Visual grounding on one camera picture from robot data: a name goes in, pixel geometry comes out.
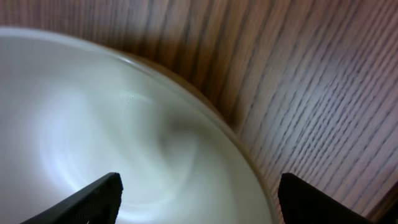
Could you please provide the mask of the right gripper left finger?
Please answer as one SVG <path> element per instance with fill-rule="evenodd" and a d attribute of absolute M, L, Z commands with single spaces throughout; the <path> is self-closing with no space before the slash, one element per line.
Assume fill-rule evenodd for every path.
<path fill-rule="evenodd" d="M 115 224 L 123 183 L 110 172 L 21 224 Z"/>

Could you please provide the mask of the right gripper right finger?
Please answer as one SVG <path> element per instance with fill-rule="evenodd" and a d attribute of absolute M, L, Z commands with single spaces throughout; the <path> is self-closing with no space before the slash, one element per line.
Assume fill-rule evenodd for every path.
<path fill-rule="evenodd" d="M 282 174 L 277 195 L 285 224 L 370 223 L 291 173 Z"/>

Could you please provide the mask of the cream bowl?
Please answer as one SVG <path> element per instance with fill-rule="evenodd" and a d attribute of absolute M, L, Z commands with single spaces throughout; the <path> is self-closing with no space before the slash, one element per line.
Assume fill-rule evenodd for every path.
<path fill-rule="evenodd" d="M 20 223 L 109 172 L 118 223 L 276 223 L 269 189 L 185 80 L 91 42 L 1 29 L 1 222 Z"/>

